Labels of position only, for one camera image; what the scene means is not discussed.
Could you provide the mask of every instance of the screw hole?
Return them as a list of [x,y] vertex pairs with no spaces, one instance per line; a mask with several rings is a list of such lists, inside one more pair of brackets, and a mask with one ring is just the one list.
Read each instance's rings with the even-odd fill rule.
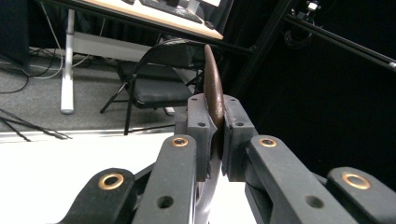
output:
[[264,147],[275,147],[276,141],[270,138],[262,138],[260,139],[260,144]]
[[181,138],[181,137],[179,137],[179,138],[174,138],[174,139],[172,140],[172,145],[173,145],[174,147],[184,147],[184,146],[186,146],[188,143],[189,143],[189,140],[187,140],[186,138]]
[[305,196],[305,202],[313,208],[319,209],[324,207],[324,202],[313,195]]
[[170,196],[163,196],[157,200],[157,206],[161,209],[169,208],[173,205],[174,200]]
[[110,186],[116,183],[119,179],[116,176],[111,176],[108,179],[105,180],[105,184]]
[[123,176],[121,174],[109,174],[103,175],[99,179],[99,188],[110,190],[118,188],[123,182]]

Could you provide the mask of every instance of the cable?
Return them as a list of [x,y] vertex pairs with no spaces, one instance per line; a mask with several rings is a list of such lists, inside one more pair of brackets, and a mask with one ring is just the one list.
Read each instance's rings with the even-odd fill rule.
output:
[[[312,18],[311,22],[313,25],[315,25],[315,22]],[[285,43],[291,49],[302,49],[306,47],[309,43],[311,43],[312,37],[312,33],[295,26],[286,31],[284,34]]]
[[9,72],[9,73],[15,73],[15,72],[16,72],[18,75],[23,75],[23,76],[26,77],[26,80],[25,80],[23,86],[20,87],[19,89],[15,90],[15,91],[0,91],[0,94],[11,94],[11,93],[15,93],[15,92],[21,91],[21,90],[23,90],[23,89],[27,86],[27,84],[29,83],[29,76],[27,76],[26,74],[24,74],[23,72],[21,72],[21,70],[19,70],[19,69],[2,68],[2,67],[0,67],[0,69],[1,69],[1,70],[5,70],[5,71],[7,71],[7,72]]
[[12,125],[10,123],[14,123],[14,124],[18,124],[27,128],[31,128],[31,129],[35,129],[38,130],[40,132],[43,132],[47,135],[56,137],[58,139],[71,139],[71,137],[69,137],[68,135],[64,134],[64,133],[58,133],[57,131],[48,129],[48,128],[43,128],[37,125],[34,125],[24,119],[21,119],[19,117],[17,117],[14,114],[11,114],[10,112],[7,112],[4,109],[0,109],[0,112],[6,114],[7,116],[11,117],[11,119],[0,116],[0,121],[3,121],[12,131],[14,131],[18,136],[22,137],[24,140],[26,141],[30,141],[28,138],[26,138],[25,136],[23,136],[23,134],[21,134],[18,130],[16,130],[14,127],[12,127]]
[[50,61],[49,61],[49,65],[48,65],[48,67],[46,68],[46,70],[44,70],[43,72],[41,72],[41,73],[39,73],[39,74],[36,74],[36,75],[31,75],[31,74],[30,74],[29,77],[40,77],[40,76],[46,74],[46,73],[50,70],[50,67],[52,66],[53,59],[55,58],[55,51],[56,51],[56,49],[53,50],[52,57],[51,57],[51,59],[50,59]]
[[330,12],[330,11],[332,10],[332,8],[335,6],[336,3],[337,3],[337,0],[334,0],[334,1],[332,2],[332,5],[331,5],[325,12],[323,12],[323,14],[321,14],[320,16],[318,16],[318,19],[324,18],[324,16],[325,16],[328,12]]
[[59,72],[61,72],[62,67],[64,66],[64,56],[63,56],[63,54],[62,54],[61,45],[59,44],[58,38],[56,37],[56,34],[55,34],[55,32],[53,31],[53,28],[52,28],[52,24],[50,23],[50,17],[49,17],[49,15],[48,15],[48,13],[47,13],[47,10],[46,10],[46,8],[44,7],[44,4],[43,4],[42,2],[40,2],[40,4],[41,4],[41,7],[43,8],[44,14],[46,15],[46,18],[47,18],[47,22],[48,22],[48,24],[49,24],[50,31],[52,32],[53,38],[55,39],[56,45],[58,46],[58,49],[59,49],[59,51],[60,51],[60,53],[61,53],[61,65],[59,66],[59,69],[58,69],[58,71],[57,71],[56,73],[54,73],[53,75],[50,75],[50,76],[48,76],[48,77],[35,77],[35,78],[39,78],[39,79],[46,79],[46,78],[55,77],[56,75],[58,75]]
[[[99,32],[99,36],[102,35],[102,32],[103,32],[104,27],[105,27],[105,23],[106,23],[106,19],[103,19],[102,27],[101,27],[100,32]],[[91,56],[91,55],[88,54],[87,57],[85,57],[84,59],[82,59],[80,62],[73,64],[72,67],[78,66],[79,64],[83,63],[83,62],[84,62],[87,58],[89,58],[90,56]]]

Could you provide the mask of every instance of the black curtain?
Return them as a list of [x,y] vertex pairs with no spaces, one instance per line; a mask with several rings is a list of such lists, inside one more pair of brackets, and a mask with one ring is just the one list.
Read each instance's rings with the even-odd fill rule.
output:
[[[317,25],[396,58],[396,2],[321,4]],[[283,34],[258,66],[241,101],[259,133],[282,139],[319,175],[351,166],[396,190],[394,72],[316,36],[291,49]]]

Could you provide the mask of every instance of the white desk frame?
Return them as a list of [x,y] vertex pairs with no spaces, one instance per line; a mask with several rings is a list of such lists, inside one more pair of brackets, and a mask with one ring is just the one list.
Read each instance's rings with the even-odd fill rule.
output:
[[[122,1],[115,0],[84,0],[100,7],[108,7],[119,11],[138,16],[144,20],[161,22],[199,35],[207,35],[212,38],[222,39],[222,35],[215,30],[210,30],[203,24],[187,21],[180,17],[161,12],[154,8],[144,7],[138,0],[134,5],[128,5]],[[69,9],[65,65],[62,77],[62,97],[61,112],[63,114],[74,113],[74,93],[73,93],[73,52],[86,53],[90,55],[103,56],[108,58],[139,61],[149,50],[148,46],[137,45],[119,40],[104,38],[95,35],[85,35],[74,31],[75,11]]]

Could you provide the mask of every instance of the chair leg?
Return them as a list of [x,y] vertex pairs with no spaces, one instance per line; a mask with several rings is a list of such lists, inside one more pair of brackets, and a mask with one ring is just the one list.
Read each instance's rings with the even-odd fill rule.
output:
[[133,74],[131,78],[131,85],[129,87],[128,108],[126,109],[125,129],[124,135],[128,135],[129,122],[131,121],[132,103],[134,100],[134,84],[136,83],[137,74]]
[[107,101],[107,103],[105,104],[105,106],[100,110],[100,113],[103,114],[105,113],[105,110],[108,108],[108,106],[114,102],[114,100],[116,99],[116,97],[120,94],[120,92],[125,88],[126,83],[122,83],[122,85],[120,86],[120,88],[114,93],[113,96],[111,96],[111,98]]

